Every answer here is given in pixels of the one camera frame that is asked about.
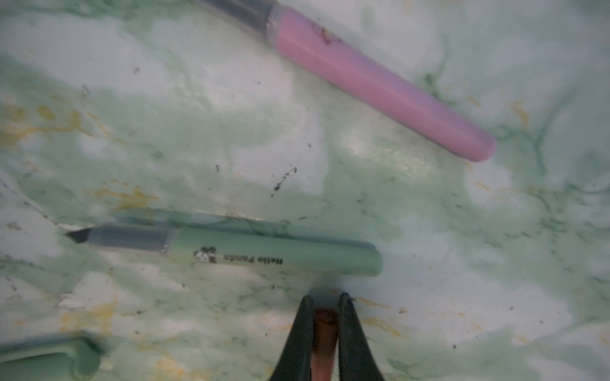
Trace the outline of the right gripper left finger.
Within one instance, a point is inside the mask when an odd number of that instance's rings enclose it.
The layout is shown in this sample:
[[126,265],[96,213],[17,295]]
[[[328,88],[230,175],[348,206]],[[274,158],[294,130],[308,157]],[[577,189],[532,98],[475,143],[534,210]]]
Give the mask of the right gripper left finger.
[[296,313],[284,349],[269,381],[311,381],[311,354],[315,341],[315,305],[305,295]]

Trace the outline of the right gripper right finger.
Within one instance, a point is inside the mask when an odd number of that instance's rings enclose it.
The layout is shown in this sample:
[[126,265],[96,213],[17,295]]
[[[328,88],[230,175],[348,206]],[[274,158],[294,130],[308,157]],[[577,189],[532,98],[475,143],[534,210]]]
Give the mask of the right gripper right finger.
[[384,381],[373,358],[354,301],[344,292],[338,301],[338,359],[341,381]]

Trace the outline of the brown pen cap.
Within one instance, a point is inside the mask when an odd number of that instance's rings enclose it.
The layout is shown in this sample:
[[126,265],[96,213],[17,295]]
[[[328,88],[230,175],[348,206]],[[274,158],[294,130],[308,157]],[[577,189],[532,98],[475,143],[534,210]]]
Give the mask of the brown pen cap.
[[318,309],[314,315],[315,338],[311,352],[311,380],[331,381],[338,342],[338,315]]

